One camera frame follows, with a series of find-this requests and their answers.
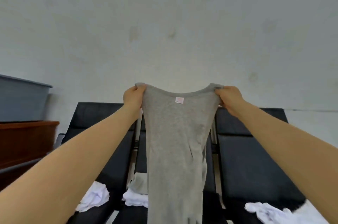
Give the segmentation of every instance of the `white cloth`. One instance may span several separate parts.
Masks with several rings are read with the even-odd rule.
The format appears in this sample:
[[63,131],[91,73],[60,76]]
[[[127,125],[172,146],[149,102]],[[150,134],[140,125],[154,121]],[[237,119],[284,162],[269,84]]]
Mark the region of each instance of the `white cloth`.
[[97,181],[90,186],[75,211],[85,212],[95,206],[101,206],[108,202],[109,192],[104,184]]
[[264,224],[328,224],[308,200],[294,213],[287,208],[281,211],[268,203],[246,203],[245,209],[256,213]]
[[148,195],[133,192],[130,188],[123,194],[123,201],[127,206],[144,206],[148,208]]

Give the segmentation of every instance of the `forearm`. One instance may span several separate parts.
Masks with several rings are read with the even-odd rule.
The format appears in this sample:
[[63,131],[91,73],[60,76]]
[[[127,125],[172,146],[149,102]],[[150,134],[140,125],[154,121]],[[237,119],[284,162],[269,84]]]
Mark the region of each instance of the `forearm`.
[[42,159],[0,193],[0,223],[65,223],[133,122],[122,107]]
[[330,223],[338,223],[338,149],[245,102],[239,119]]

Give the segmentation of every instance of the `clothing label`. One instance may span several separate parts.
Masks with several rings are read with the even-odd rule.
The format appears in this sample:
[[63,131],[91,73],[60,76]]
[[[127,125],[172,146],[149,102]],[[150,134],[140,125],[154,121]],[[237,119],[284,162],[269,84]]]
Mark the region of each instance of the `clothing label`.
[[176,98],[175,103],[183,104],[184,98]]

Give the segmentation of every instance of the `neckline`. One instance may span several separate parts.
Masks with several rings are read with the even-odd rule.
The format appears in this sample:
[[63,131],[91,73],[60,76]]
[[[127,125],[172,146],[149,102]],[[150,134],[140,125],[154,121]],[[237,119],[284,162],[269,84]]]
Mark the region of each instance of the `neckline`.
[[165,94],[165,95],[168,95],[168,96],[171,96],[171,97],[180,97],[180,98],[186,98],[186,97],[191,97],[191,96],[195,96],[197,94],[200,94],[200,93],[203,93],[203,92],[210,92],[210,91],[213,91],[215,88],[220,88],[219,85],[217,84],[214,84],[214,83],[210,83],[207,87],[203,88],[203,89],[200,89],[200,90],[197,90],[195,92],[188,92],[188,93],[174,93],[174,92],[168,92],[166,90],[162,90],[160,88],[157,88],[155,86],[152,86],[152,85],[149,85],[147,84],[147,89],[148,88],[151,88],[152,90],[156,90],[162,94]]

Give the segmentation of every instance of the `black chair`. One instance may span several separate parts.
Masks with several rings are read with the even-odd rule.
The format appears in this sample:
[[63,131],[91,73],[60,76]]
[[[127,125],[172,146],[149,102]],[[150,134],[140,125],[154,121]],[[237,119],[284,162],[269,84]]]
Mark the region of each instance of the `black chair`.
[[[282,109],[267,112],[287,122]],[[222,199],[234,224],[261,223],[256,214],[244,209],[247,202],[267,202],[290,210],[304,203],[303,194],[238,119],[222,108],[217,112],[216,123]]]
[[[62,144],[112,115],[122,105],[120,103],[79,102]],[[126,136],[96,179],[97,182],[106,185],[109,191],[109,201],[86,212],[76,212],[67,224],[104,224],[114,210],[121,208],[121,199],[126,190],[134,139],[135,123],[129,128]]]
[[[144,118],[141,121],[141,132],[139,138],[139,147],[137,150],[135,172],[147,172],[147,154],[146,154],[146,132]],[[209,134],[205,159],[207,163],[207,173],[205,187],[203,191],[203,224],[223,224],[226,219],[223,215],[222,206],[219,201],[219,195],[216,193],[214,165],[211,152],[211,136]],[[139,206],[125,206],[118,213],[113,224],[146,224],[148,209]]]

